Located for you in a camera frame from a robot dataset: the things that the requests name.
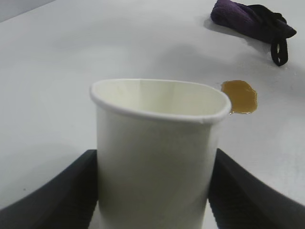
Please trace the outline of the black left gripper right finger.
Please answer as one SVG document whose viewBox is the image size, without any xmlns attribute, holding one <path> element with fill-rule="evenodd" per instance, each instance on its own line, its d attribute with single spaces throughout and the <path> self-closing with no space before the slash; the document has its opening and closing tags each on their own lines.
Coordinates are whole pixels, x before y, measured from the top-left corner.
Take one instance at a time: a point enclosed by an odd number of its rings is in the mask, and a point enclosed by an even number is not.
<svg viewBox="0 0 305 229">
<path fill-rule="evenodd" d="M 303 229 L 304 205 L 263 183 L 217 149 L 208 200 L 220 229 Z"/>
</svg>

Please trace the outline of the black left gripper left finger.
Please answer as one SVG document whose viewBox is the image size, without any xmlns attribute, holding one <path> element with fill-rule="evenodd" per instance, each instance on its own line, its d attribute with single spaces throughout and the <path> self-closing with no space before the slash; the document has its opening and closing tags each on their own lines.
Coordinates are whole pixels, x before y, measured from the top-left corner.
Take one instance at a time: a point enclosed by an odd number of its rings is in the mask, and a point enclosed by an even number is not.
<svg viewBox="0 0 305 229">
<path fill-rule="evenodd" d="M 97 201 L 97 151 L 91 149 L 41 188 L 1 209 L 0 227 L 86 229 Z"/>
</svg>

